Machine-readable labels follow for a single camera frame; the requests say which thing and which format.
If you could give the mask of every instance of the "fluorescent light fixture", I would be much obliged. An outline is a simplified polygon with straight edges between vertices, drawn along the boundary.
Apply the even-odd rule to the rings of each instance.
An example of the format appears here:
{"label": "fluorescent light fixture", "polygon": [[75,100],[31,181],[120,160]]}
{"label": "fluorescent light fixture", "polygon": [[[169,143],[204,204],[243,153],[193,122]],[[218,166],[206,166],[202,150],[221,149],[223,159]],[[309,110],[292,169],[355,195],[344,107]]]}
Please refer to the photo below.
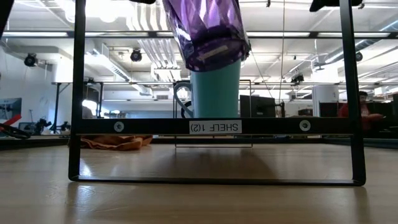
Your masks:
{"label": "fluorescent light fixture", "polygon": [[158,37],[173,37],[173,32],[158,32]]}
{"label": "fluorescent light fixture", "polygon": [[308,37],[309,32],[247,32],[250,37]]}
{"label": "fluorescent light fixture", "polygon": [[148,37],[148,32],[86,32],[86,37]]}
{"label": "fluorescent light fixture", "polygon": [[388,32],[356,32],[355,37],[387,37],[390,35]]}
{"label": "fluorescent light fixture", "polygon": [[341,32],[320,32],[318,37],[342,37],[343,34]]}
{"label": "fluorescent light fixture", "polygon": [[128,82],[104,82],[104,85],[130,85]]}
{"label": "fluorescent light fixture", "polygon": [[124,101],[128,101],[128,100],[103,100],[106,102],[124,102]]}
{"label": "fluorescent light fixture", "polygon": [[6,31],[3,37],[68,37],[66,32],[9,32]]}
{"label": "fluorescent light fixture", "polygon": [[140,85],[173,85],[172,82],[132,82],[132,83]]}
{"label": "fluorescent light fixture", "polygon": [[[355,37],[387,37],[390,35],[388,32],[356,32],[354,33]],[[318,34],[319,37],[342,37],[343,34],[341,32],[320,32]]]}

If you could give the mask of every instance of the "computer monitor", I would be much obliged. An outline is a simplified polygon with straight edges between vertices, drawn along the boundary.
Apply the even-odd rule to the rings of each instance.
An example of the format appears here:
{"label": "computer monitor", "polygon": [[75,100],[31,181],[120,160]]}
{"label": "computer monitor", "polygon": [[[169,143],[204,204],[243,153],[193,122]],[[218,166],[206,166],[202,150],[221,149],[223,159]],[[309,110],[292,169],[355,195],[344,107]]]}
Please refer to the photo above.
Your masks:
{"label": "computer monitor", "polygon": [[241,118],[276,117],[276,112],[275,112],[276,104],[274,98],[241,95],[240,99],[241,99]]}

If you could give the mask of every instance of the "black metal shelf frame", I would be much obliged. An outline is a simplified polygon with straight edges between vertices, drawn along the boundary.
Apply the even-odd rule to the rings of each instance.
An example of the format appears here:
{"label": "black metal shelf frame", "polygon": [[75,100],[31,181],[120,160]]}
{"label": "black metal shelf frame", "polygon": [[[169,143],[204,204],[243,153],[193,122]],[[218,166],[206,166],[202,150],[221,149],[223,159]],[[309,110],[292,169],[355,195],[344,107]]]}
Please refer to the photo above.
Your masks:
{"label": "black metal shelf frame", "polygon": [[[164,134],[189,135],[189,121],[214,119],[82,119],[83,77],[85,54],[85,4],[76,1],[75,49],[73,68],[72,131],[68,176],[74,181],[132,182],[167,184],[251,184],[251,185],[363,185],[366,181],[361,114],[358,98],[358,71],[355,60],[353,15],[351,0],[340,0],[349,118],[275,118],[239,119],[243,134],[350,134],[353,178],[351,180],[266,180],[266,179],[195,179],[150,177],[88,177],[80,175],[80,136],[87,134]],[[300,123],[307,120],[309,131]],[[115,128],[119,124],[124,128]]]}
{"label": "black metal shelf frame", "polygon": [[[342,33],[338,31],[247,31],[249,39],[300,39],[300,40],[330,40],[330,39],[341,39]],[[71,30],[7,30],[4,32],[4,37],[8,39],[72,39],[75,35],[74,31]],[[355,32],[354,38],[361,40],[396,40],[398,32],[384,32],[384,31],[368,31],[368,32]],[[87,39],[173,39],[173,33],[171,31],[87,31],[85,33]]]}

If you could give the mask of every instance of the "security camera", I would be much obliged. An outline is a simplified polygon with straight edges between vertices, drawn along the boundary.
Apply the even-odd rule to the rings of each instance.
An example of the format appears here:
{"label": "security camera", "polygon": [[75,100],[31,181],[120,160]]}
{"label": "security camera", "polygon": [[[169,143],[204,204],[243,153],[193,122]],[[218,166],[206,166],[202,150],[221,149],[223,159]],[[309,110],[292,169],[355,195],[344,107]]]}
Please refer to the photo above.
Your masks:
{"label": "security camera", "polygon": [[298,74],[297,76],[295,76],[295,77],[292,77],[292,81],[291,81],[291,83],[293,83],[293,85],[292,86],[297,86],[297,85],[299,85],[300,83],[302,83],[302,82],[304,82],[304,76],[303,76],[303,74]]}
{"label": "security camera", "polygon": [[362,55],[361,52],[358,52],[358,53],[355,54],[355,60],[356,60],[357,62],[362,61],[362,59],[363,59],[363,55]]}
{"label": "security camera", "polygon": [[27,57],[24,60],[25,65],[30,68],[36,67],[38,62],[39,61],[36,58],[36,54],[34,54],[34,53],[27,54]]}
{"label": "security camera", "polygon": [[142,54],[141,54],[141,49],[134,49],[132,50],[132,54],[130,56],[130,59],[133,62],[140,62],[142,60]]}

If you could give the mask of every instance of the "black frame leg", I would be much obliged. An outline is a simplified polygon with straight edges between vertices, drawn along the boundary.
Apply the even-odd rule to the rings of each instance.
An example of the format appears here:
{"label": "black frame leg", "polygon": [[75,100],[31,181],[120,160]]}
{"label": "black frame leg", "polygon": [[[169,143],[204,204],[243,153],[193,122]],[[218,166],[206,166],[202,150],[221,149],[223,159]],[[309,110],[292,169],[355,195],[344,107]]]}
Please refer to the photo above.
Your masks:
{"label": "black frame leg", "polygon": [[61,87],[61,83],[57,83],[57,93],[56,93],[56,97],[55,97],[55,111],[54,111],[54,124],[53,124],[53,133],[56,134],[57,133],[57,123],[58,123],[58,104],[60,101],[60,87]]}
{"label": "black frame leg", "polygon": [[365,155],[359,104],[358,69],[355,59],[353,10],[351,0],[340,0],[341,31],[343,33],[344,64],[347,84],[349,120],[354,134],[351,137],[353,180],[360,185],[366,182]]}
{"label": "black frame leg", "polygon": [[8,17],[10,16],[12,6],[14,5],[14,0],[2,0],[0,6],[0,39],[2,33],[6,28]]}
{"label": "black frame leg", "polygon": [[80,136],[79,124],[82,121],[83,87],[85,70],[85,32],[86,32],[86,0],[76,1],[75,44],[73,53],[73,93],[72,93],[72,128],[69,142],[70,180],[78,180],[80,175]]}

